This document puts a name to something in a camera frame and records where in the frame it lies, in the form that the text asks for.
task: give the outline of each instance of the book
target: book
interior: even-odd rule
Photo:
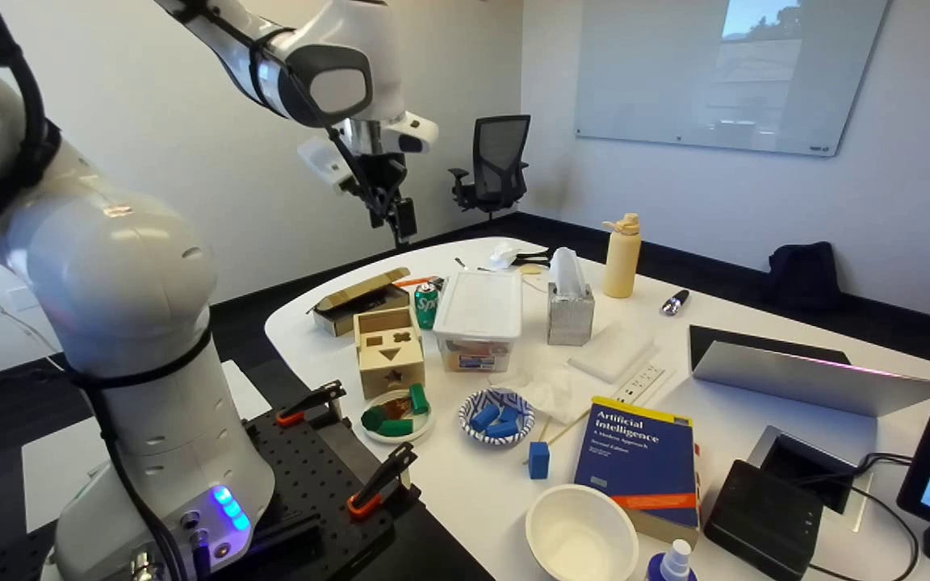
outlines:
[[[699,538],[699,472],[692,419],[595,398],[574,481],[603,490],[636,532]]]

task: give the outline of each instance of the blue bowl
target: blue bowl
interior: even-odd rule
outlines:
[[[533,431],[533,407],[512,392],[481,392],[466,404],[462,431],[481,447],[506,450]]]

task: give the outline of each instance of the whiteboard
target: whiteboard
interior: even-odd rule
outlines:
[[[888,0],[583,0],[579,135],[829,157]]]

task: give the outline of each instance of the lid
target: lid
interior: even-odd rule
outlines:
[[[438,336],[474,336],[512,344],[524,332],[520,272],[457,272],[449,278],[438,307]]]

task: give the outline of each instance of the beige bottle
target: beige bottle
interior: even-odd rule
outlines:
[[[610,223],[607,259],[603,259],[603,295],[607,298],[633,298],[633,275],[638,259],[638,220],[636,214],[623,214]]]

